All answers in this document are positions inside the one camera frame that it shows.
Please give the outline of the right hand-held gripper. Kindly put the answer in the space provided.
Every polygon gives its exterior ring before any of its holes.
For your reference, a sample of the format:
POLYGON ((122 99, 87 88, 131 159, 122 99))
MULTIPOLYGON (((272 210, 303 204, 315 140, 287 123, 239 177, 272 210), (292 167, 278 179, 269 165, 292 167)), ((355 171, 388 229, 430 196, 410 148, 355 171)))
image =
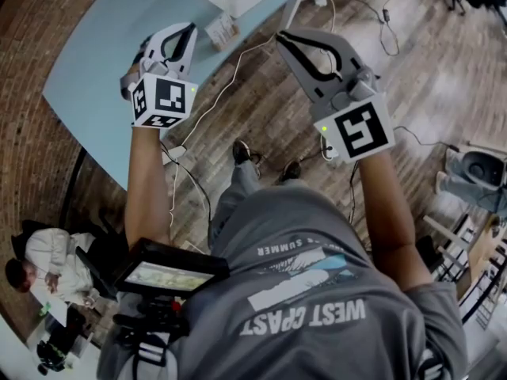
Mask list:
POLYGON ((370 69, 359 70, 359 55, 343 37, 316 28, 294 28, 276 34, 276 45, 306 95, 315 103, 316 130, 347 163, 359 161, 395 144, 386 94, 370 69), (328 51, 335 73, 322 73, 299 46, 328 51), (337 78, 346 78, 337 88, 337 78))

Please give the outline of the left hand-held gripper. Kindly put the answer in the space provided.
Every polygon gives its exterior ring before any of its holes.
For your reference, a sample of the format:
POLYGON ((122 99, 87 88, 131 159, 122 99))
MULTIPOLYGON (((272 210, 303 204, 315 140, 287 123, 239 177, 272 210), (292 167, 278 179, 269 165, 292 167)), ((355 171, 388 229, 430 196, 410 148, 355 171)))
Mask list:
POLYGON ((120 79, 123 98, 131 103, 134 127, 171 129, 190 117, 198 85, 183 80, 190 69, 197 28, 173 24, 151 35, 136 72, 120 79), (165 63, 155 60, 168 60, 165 63))

